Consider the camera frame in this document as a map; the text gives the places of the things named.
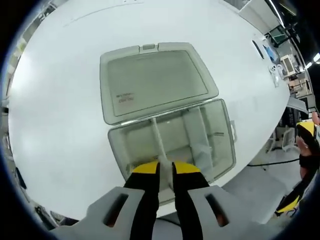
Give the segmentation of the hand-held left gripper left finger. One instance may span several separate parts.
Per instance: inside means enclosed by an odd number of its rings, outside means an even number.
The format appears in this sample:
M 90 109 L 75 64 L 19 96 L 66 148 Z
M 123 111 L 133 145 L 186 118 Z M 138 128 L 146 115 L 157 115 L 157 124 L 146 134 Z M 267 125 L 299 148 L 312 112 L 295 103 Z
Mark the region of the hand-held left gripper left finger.
M 58 240 L 150 240 L 159 209 L 160 163 L 136 167 L 122 187 L 92 203 L 72 226 L 51 231 Z

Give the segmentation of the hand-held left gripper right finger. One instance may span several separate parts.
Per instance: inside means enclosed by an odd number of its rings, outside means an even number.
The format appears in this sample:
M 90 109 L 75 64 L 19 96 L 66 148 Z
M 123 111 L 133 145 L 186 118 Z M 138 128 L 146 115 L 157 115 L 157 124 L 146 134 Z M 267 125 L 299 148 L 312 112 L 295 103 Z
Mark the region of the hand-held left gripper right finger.
M 210 186 L 201 171 L 172 164 L 175 208 L 185 240 L 272 240 L 277 231 L 252 220 L 248 208 L 221 187 Z

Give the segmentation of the person's right hand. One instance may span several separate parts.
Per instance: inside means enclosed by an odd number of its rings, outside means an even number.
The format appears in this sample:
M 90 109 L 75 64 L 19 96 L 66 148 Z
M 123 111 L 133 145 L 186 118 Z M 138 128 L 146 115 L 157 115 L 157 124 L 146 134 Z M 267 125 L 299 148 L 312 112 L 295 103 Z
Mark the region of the person's right hand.
M 296 144 L 300 150 L 300 154 L 304 157 L 309 156 L 310 150 L 309 147 L 305 144 L 304 140 L 302 138 L 300 138 L 299 136 L 296 138 Z

